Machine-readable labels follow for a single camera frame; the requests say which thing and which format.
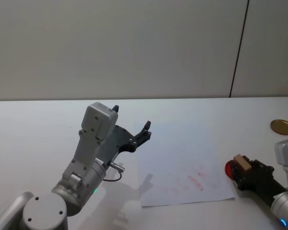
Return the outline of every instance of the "white wall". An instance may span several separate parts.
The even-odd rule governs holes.
[[[0,0],[0,100],[228,97],[246,0]]]
[[[288,0],[250,0],[232,96],[288,96]]]

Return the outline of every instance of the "cable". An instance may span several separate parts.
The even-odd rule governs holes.
[[[104,179],[104,181],[109,181],[109,182],[119,181],[121,179],[121,177],[122,177],[121,172],[119,172],[119,174],[120,174],[120,177],[118,179],[115,179],[115,180]]]

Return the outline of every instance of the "white table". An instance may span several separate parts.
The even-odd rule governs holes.
[[[51,191],[73,157],[85,109],[93,102],[0,102],[0,213],[23,191],[36,195]],[[109,107],[118,104],[117,124],[128,130],[147,120],[152,125],[184,119],[203,122],[222,164],[238,153],[258,159],[272,165],[275,179],[287,186],[274,144],[288,137],[274,133],[269,125],[273,119],[288,120],[288,98],[100,102]],[[69,229],[281,229],[263,204],[236,192],[234,200],[141,208],[136,153],[122,153],[116,162],[126,168],[122,180],[102,183],[82,211],[69,218]]]

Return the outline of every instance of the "white paper sheet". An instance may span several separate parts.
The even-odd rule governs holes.
[[[224,165],[201,125],[152,123],[150,131],[151,139],[136,151],[142,206],[233,198]]]

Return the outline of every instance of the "gold lid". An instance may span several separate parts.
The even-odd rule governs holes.
[[[288,135],[288,121],[285,120],[273,120],[270,124],[271,129],[282,135]]]

